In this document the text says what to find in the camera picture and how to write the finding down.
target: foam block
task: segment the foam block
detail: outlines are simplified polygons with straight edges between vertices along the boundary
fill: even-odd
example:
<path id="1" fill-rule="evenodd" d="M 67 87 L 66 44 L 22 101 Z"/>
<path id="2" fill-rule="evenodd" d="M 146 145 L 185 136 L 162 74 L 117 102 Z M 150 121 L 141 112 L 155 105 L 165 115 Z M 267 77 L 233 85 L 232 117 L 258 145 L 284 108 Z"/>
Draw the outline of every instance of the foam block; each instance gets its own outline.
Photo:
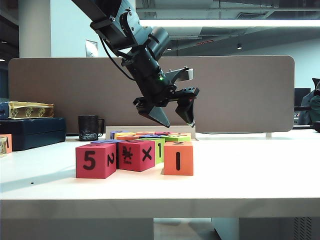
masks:
<path id="1" fill-rule="evenodd" d="M 97 140 L 97 141 L 92 141 L 92 144 L 116 144 L 116 154 L 115 154 L 115 159 L 116 159 L 116 169 L 119 169 L 119 143 L 123 142 L 123 140 L 118 140 L 118 139 L 109 139 L 109 140 Z"/>
<path id="2" fill-rule="evenodd" d="M 194 174 L 193 145 L 190 141 L 167 141 L 164 144 L 164 175 Z"/>
<path id="3" fill-rule="evenodd" d="M 9 154 L 12 152 L 12 135 L 11 134 L 0 134 L 0 137 L 5 137 L 5 150 Z"/>
<path id="4" fill-rule="evenodd" d="M 110 132 L 110 139 L 115 139 L 115 134 L 118 133 L 127 133 L 128 131 L 111 131 Z"/>
<path id="5" fill-rule="evenodd" d="M 187 142 L 187 141 L 191 141 L 191 136 L 188 136 L 188 135 L 165 135 L 162 138 L 164 138 L 166 142 Z"/>
<path id="6" fill-rule="evenodd" d="M 118 132 L 114 134 L 114 139 L 118 139 L 118 136 L 123 136 L 123 135 L 135 135 L 134 132 Z"/>
<path id="7" fill-rule="evenodd" d="M 187 135 L 187 136 L 190 136 L 191 138 L 191 132 L 173 132 L 173 133 L 170 133 L 169 135 Z"/>
<path id="8" fill-rule="evenodd" d="M 169 134 L 172 134 L 172 131 L 156 131 L 154 134 L 157 134 L 157 135 L 169 135 Z"/>
<path id="9" fill-rule="evenodd" d="M 147 135 L 147 134 L 155 134 L 155 132 L 154 131 L 137 131 L 135 134 L 142 136 L 142 135 Z"/>
<path id="10" fill-rule="evenodd" d="M 105 179 L 116 171 L 116 144 L 87 144 L 75 148 L 75 176 Z"/>
<path id="11" fill-rule="evenodd" d="M 161 134 L 146 134 L 146 135 L 141 135 L 140 138 L 153 138 L 153 139 L 160 139 L 164 137 L 165 135 Z"/>
<path id="12" fill-rule="evenodd" d="M 136 134 L 128 134 L 128 135 L 121 135 L 121 136 L 117 136 L 116 139 L 117 140 L 124 140 L 124 141 L 131 141 L 131 140 L 136 140 L 138 139 L 140 136 L 136 135 Z"/>
<path id="13" fill-rule="evenodd" d="M 140 138 L 140 141 L 154 141 L 155 146 L 155 164 L 163 163 L 164 162 L 164 146 L 165 146 L 165 139 L 164 138 L 151 138 L 151 137 L 144 137 Z"/>
<path id="14" fill-rule="evenodd" d="M 0 137 L 0 158 L 7 155 L 6 142 L 7 142 L 7 137 L 1 136 Z"/>
<path id="15" fill-rule="evenodd" d="M 154 141 L 133 140 L 119 143 L 119 169 L 142 172 L 154 166 Z"/>

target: ceiling light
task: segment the ceiling light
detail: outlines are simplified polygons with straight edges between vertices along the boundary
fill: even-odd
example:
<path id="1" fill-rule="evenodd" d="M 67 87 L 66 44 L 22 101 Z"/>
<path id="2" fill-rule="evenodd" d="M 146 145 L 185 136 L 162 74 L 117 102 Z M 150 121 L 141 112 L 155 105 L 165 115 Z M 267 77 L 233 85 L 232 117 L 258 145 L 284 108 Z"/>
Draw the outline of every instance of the ceiling light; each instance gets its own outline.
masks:
<path id="1" fill-rule="evenodd" d="M 320 27 L 320 20 L 140 20 L 143 26 L 158 27 Z"/>

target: mug handle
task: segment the mug handle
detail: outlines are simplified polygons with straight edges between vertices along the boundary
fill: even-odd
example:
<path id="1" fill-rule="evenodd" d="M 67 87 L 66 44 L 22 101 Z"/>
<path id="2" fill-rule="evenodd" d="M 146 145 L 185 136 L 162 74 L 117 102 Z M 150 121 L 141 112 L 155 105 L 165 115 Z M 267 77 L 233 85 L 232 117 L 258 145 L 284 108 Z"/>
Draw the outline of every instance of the mug handle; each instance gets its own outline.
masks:
<path id="1" fill-rule="evenodd" d="M 99 121 L 101 121 L 101 128 L 100 131 L 98 133 L 98 137 L 102 137 L 102 135 L 104 134 L 104 130 L 105 130 L 105 120 L 103 118 L 99 118 Z"/>

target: black mug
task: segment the black mug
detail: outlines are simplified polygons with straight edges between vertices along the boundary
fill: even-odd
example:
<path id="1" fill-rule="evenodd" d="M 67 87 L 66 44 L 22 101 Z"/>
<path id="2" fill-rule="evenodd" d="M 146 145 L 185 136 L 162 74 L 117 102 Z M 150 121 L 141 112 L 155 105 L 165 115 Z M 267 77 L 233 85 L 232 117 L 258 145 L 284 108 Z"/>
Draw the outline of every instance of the black mug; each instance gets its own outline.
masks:
<path id="1" fill-rule="evenodd" d="M 78 116 L 78 126 L 80 141 L 96 141 L 104 134 L 105 120 L 97 115 Z"/>

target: floor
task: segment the floor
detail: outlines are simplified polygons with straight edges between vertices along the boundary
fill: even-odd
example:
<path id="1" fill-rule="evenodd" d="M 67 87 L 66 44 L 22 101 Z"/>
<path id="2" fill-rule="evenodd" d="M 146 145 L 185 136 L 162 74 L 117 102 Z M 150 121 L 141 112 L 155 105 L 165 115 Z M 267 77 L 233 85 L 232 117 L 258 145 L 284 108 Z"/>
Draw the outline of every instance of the floor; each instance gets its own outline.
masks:
<path id="1" fill-rule="evenodd" d="M 211 218 L 154 218 L 154 240 L 221 240 Z"/>

